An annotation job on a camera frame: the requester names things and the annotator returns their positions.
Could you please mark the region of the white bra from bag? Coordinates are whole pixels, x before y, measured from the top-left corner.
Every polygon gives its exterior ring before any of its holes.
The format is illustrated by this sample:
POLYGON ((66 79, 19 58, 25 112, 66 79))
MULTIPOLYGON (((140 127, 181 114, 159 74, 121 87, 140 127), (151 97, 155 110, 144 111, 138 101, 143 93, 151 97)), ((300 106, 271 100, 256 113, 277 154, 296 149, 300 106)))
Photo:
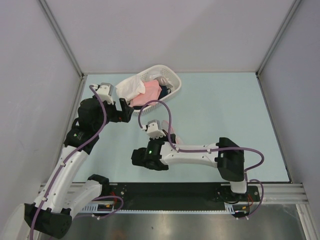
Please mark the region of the white bra from bag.
POLYGON ((129 78, 124 79, 116 86, 116 93, 119 98, 123 98, 126 101, 131 101, 139 94, 146 92, 144 82, 138 75, 133 75, 129 78))

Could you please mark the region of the pink bra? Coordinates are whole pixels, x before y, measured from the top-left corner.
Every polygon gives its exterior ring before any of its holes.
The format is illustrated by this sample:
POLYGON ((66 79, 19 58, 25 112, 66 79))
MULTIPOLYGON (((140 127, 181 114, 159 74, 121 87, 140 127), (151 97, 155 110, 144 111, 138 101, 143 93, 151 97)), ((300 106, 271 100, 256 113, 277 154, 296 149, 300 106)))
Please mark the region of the pink bra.
POLYGON ((140 93, 130 101, 132 107, 143 106, 151 100, 157 100, 160 96, 162 88, 159 82, 154 79, 151 81, 143 81, 145 93, 140 93))

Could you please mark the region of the pink mesh laundry bag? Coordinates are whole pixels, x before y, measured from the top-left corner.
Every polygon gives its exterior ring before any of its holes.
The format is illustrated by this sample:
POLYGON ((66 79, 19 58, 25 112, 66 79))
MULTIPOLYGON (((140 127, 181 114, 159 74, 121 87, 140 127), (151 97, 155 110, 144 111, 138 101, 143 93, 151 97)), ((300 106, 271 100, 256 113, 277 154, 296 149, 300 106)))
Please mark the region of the pink mesh laundry bag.
POLYGON ((168 131, 170 130, 170 133, 171 134, 175 134, 175 142, 179 145, 183 145, 184 142, 183 140, 181 139, 181 137, 175 132, 173 126, 169 127, 169 122, 166 121, 166 120, 163 120, 161 122, 161 128, 166 132, 168 133, 168 131))

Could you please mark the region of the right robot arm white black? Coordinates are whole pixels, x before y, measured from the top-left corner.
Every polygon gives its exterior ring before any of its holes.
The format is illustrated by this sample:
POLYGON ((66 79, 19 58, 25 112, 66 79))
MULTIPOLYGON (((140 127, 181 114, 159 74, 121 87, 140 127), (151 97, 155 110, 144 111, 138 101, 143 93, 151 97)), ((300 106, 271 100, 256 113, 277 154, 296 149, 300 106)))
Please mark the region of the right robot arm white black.
POLYGON ((226 137, 207 145, 181 145, 169 142, 167 136, 150 138, 147 147, 133 150, 131 162, 134 166, 155 171, 167 171, 169 166, 177 164, 213 167, 230 183, 230 194, 235 200, 242 201, 249 194, 244 150, 226 137))

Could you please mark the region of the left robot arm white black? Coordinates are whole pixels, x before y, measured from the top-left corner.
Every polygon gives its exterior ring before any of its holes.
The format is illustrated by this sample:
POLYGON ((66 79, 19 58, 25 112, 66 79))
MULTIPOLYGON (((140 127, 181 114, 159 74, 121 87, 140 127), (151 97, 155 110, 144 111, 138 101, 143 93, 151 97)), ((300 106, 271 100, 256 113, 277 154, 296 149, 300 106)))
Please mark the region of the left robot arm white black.
POLYGON ((98 174, 91 175, 80 190, 67 197, 75 175, 99 140, 104 126, 109 122, 130 121, 134 109, 123 98, 119 103, 121 110, 117 110, 114 103, 109 104, 95 96, 80 103, 78 117, 67 133, 58 164, 34 202, 24 205, 24 220, 30 227, 30 239, 34 237, 34 231, 61 239, 75 216, 89 202, 120 200, 111 194, 109 179, 98 174))

